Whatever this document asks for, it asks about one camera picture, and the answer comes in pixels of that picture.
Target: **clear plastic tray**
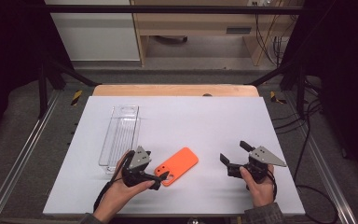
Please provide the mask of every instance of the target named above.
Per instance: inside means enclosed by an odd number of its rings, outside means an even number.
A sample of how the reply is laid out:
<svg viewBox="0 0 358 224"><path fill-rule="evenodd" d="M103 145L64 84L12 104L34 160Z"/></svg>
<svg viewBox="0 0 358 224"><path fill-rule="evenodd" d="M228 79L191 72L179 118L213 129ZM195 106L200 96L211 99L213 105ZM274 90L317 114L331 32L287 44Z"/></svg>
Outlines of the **clear plastic tray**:
<svg viewBox="0 0 358 224"><path fill-rule="evenodd" d="M136 150L140 127L138 114L138 105L113 107L99 161L106 174L111 175L115 172L117 162L128 149Z"/></svg>

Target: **white wall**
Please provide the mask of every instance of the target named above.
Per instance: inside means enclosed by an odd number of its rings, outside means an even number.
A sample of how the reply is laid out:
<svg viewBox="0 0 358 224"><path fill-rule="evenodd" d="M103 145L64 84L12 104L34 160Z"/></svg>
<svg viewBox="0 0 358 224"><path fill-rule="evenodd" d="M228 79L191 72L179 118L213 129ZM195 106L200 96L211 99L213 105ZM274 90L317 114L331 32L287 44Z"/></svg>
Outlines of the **white wall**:
<svg viewBox="0 0 358 224"><path fill-rule="evenodd" d="M129 5L129 0L45 0L48 5ZM140 61L131 14L51 14L72 61Z"/></svg>

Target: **gray sleeve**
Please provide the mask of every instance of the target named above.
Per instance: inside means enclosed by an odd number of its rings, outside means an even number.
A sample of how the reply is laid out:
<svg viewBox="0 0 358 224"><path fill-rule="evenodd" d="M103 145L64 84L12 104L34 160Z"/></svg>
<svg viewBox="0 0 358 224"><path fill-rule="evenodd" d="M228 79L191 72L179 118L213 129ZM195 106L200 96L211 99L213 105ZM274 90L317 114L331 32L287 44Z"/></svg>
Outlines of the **gray sleeve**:
<svg viewBox="0 0 358 224"><path fill-rule="evenodd" d="M95 218L92 214L87 213L78 224L103 224L100 220Z"/></svg>
<svg viewBox="0 0 358 224"><path fill-rule="evenodd" d="M281 209L277 203L246 210L244 217L245 223L249 224L284 224Z"/></svg>

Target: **white tabletop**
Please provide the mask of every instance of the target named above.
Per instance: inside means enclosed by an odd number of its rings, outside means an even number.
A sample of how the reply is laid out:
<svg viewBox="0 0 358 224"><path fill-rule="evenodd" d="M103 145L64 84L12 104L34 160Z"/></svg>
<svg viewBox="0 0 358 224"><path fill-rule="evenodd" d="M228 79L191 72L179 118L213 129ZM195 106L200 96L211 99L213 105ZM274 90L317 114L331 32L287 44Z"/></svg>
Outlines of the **white tabletop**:
<svg viewBox="0 0 358 224"><path fill-rule="evenodd" d="M285 161L266 105L261 97L91 96L74 139L48 197L44 214L72 216L91 213L109 181L98 160L113 106L138 105L138 145L151 151L148 174L182 147L199 162L169 187L135 196L118 213L123 217L236 216L252 208L243 180L227 176L223 153L245 164L248 153L240 140L263 146ZM288 167L275 167L276 202L285 215L304 214Z"/></svg>

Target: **orange phone case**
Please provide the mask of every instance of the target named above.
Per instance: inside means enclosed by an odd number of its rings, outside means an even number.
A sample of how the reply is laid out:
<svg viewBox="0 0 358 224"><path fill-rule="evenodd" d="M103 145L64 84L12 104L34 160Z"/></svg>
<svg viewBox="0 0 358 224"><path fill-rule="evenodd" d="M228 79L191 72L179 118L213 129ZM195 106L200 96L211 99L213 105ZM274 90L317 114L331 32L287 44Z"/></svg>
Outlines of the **orange phone case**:
<svg viewBox="0 0 358 224"><path fill-rule="evenodd" d="M160 176L167 171L170 172L168 178L161 182L162 185L168 187L182 174L197 164L198 161L199 158L196 154L194 154L190 148L184 147L158 166L155 169L155 175Z"/></svg>

